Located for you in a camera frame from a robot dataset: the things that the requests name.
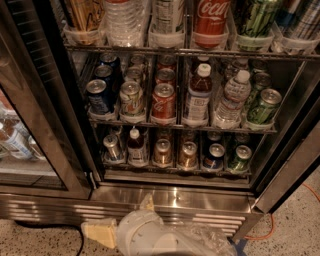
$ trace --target green can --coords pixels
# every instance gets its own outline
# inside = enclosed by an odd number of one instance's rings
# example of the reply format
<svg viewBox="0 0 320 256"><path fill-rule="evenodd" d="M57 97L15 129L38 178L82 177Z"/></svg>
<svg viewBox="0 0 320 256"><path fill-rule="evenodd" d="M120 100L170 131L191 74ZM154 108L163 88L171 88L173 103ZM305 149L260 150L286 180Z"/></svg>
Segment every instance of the green can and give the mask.
<svg viewBox="0 0 320 256"><path fill-rule="evenodd" d="M242 174L249 170L249 160L252 151L245 145L236 148L233 155L228 160L227 170L233 174Z"/></svg>
<svg viewBox="0 0 320 256"><path fill-rule="evenodd" d="M252 90L246 103L244 104L244 109L248 110L260 92L264 89L271 87L272 80L271 76L267 73L257 73L252 78Z"/></svg>
<svg viewBox="0 0 320 256"><path fill-rule="evenodd" d="M269 124L277 112L280 102L282 100L281 94L274 89L264 89L260 96L251 105L247 120L254 124Z"/></svg>

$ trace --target blue can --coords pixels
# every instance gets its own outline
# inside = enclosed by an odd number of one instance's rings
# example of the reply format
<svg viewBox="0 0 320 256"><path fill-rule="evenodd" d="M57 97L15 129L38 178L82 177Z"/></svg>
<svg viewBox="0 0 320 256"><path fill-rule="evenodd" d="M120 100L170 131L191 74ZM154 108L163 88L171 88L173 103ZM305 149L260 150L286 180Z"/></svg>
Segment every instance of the blue can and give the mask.
<svg viewBox="0 0 320 256"><path fill-rule="evenodd" d="M107 84L101 79L91 80L86 86L92 112L95 114L104 115L110 112L110 103L106 89Z"/></svg>

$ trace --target water bottle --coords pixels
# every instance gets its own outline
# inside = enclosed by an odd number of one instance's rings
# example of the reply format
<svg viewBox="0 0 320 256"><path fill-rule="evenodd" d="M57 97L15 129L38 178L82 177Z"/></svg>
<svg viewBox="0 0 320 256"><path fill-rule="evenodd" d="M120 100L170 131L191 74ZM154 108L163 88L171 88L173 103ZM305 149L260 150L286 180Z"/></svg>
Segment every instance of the water bottle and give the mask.
<svg viewBox="0 0 320 256"><path fill-rule="evenodd" d="M240 70L227 82L214 113L214 126L221 129L234 129L239 126L242 107L251 91L249 78L248 71Z"/></svg>

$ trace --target bottle cap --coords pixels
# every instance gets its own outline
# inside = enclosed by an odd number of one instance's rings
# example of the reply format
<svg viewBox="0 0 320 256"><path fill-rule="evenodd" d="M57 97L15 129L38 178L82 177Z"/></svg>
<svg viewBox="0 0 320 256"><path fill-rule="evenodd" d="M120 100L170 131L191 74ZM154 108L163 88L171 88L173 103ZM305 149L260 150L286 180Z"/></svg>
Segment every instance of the bottle cap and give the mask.
<svg viewBox="0 0 320 256"><path fill-rule="evenodd" d="M208 64L200 64L197 71L198 75L201 77L210 76L211 67Z"/></svg>
<svg viewBox="0 0 320 256"><path fill-rule="evenodd" d="M209 60L209 57L199 56L199 57L198 57L198 60L200 60L200 61L208 61L208 60Z"/></svg>
<svg viewBox="0 0 320 256"><path fill-rule="evenodd" d="M138 129L136 129L136 128L131 129L131 131L130 131L130 138L132 138L132 139L138 139L139 136L140 136L140 132L139 132Z"/></svg>
<svg viewBox="0 0 320 256"><path fill-rule="evenodd" d="M250 73L246 70L240 70L237 74L237 80L240 83L246 83L250 78Z"/></svg>
<svg viewBox="0 0 320 256"><path fill-rule="evenodd" d="M248 64L248 59L238 59L238 62L241 64Z"/></svg>

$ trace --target speckled floor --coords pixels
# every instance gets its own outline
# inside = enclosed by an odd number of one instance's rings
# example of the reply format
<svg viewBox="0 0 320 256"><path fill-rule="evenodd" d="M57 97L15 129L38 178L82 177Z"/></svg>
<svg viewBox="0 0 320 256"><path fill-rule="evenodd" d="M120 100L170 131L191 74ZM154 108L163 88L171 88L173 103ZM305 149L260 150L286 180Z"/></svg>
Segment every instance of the speckled floor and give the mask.
<svg viewBox="0 0 320 256"><path fill-rule="evenodd" d="M305 181L320 194L320 167ZM320 204L304 186L274 213L275 232L269 239L248 241L247 256L320 255ZM270 230L266 215L248 235L262 236ZM0 256L75 256L81 246L78 231L69 228L28 229L14 221L0 220ZM85 239L81 255L121 255Z"/></svg>

